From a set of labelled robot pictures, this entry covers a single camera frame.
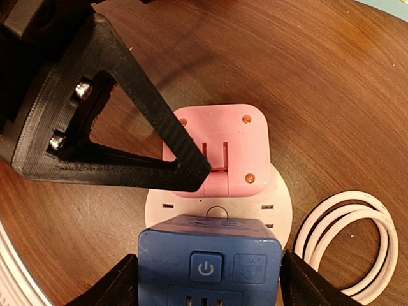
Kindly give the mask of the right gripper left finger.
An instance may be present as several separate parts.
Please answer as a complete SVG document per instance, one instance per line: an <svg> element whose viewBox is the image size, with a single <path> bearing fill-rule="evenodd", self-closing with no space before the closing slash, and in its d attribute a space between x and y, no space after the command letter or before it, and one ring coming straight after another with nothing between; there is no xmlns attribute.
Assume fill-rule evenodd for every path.
<svg viewBox="0 0 408 306"><path fill-rule="evenodd" d="M66 306L138 305L138 258L128 254L89 290Z"/></svg>

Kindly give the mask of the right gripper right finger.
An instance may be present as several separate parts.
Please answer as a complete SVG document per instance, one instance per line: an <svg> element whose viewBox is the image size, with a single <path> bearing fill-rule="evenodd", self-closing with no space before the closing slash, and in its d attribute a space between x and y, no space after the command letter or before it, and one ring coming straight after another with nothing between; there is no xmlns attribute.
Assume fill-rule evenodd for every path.
<svg viewBox="0 0 408 306"><path fill-rule="evenodd" d="M340 292L294 252L287 250L280 268L280 288L285 306L360 306Z"/></svg>

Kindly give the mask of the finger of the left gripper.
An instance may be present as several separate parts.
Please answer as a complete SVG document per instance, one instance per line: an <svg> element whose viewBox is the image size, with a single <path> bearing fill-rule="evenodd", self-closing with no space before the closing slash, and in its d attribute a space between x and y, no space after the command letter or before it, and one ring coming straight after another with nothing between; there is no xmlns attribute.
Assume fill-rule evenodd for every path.
<svg viewBox="0 0 408 306"><path fill-rule="evenodd" d="M31 180L197 191L208 159L108 19L87 17L34 77L11 168Z"/></svg>

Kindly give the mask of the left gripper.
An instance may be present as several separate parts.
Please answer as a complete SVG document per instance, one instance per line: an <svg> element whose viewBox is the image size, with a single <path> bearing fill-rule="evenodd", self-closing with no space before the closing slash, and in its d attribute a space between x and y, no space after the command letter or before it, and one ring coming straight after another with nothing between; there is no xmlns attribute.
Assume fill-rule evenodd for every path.
<svg viewBox="0 0 408 306"><path fill-rule="evenodd" d="M1 161L11 164L25 109L43 82L42 69L58 62L92 1L1 1Z"/></svg>

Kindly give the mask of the blue cube socket adapter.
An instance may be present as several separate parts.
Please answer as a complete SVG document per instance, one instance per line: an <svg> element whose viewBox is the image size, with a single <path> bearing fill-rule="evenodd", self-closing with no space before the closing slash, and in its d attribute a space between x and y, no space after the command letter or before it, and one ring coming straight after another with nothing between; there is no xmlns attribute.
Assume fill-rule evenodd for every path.
<svg viewBox="0 0 408 306"><path fill-rule="evenodd" d="M258 219L179 215L141 232L139 305L275 305L282 246Z"/></svg>

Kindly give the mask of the pink round power strip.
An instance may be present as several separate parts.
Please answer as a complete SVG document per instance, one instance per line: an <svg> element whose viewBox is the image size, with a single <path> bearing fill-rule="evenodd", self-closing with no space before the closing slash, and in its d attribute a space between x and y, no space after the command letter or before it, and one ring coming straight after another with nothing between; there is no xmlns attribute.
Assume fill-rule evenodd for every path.
<svg viewBox="0 0 408 306"><path fill-rule="evenodd" d="M250 197L183 198L171 191L150 189L145 201L145 225L178 215L220 217L225 219L259 219L284 247L291 233L293 207L289 189L279 171L271 165L266 187Z"/></svg>

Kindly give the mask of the pink plug adapter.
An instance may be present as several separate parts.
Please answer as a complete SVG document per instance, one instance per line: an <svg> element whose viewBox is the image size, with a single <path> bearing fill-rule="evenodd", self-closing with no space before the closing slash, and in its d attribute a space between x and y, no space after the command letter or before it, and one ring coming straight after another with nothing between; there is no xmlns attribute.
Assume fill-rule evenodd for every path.
<svg viewBox="0 0 408 306"><path fill-rule="evenodd" d="M179 108L175 115L211 165L195 192L182 198L247 197L270 181L270 144L264 114L248 104Z"/></svg>

